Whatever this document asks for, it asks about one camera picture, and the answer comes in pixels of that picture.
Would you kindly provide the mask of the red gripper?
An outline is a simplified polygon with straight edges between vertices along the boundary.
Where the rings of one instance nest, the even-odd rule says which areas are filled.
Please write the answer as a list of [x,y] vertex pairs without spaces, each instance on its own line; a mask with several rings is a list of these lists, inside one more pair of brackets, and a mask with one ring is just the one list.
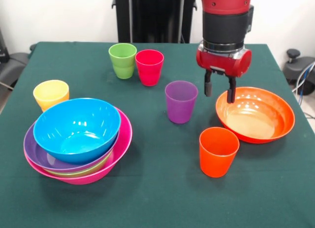
[[212,95],[212,72],[224,73],[228,76],[229,81],[227,103],[234,103],[236,77],[241,77],[248,71],[252,61],[252,51],[243,47],[232,53],[215,53],[208,51],[203,43],[200,43],[196,52],[196,61],[201,68],[206,69],[204,76],[205,96],[211,97]]

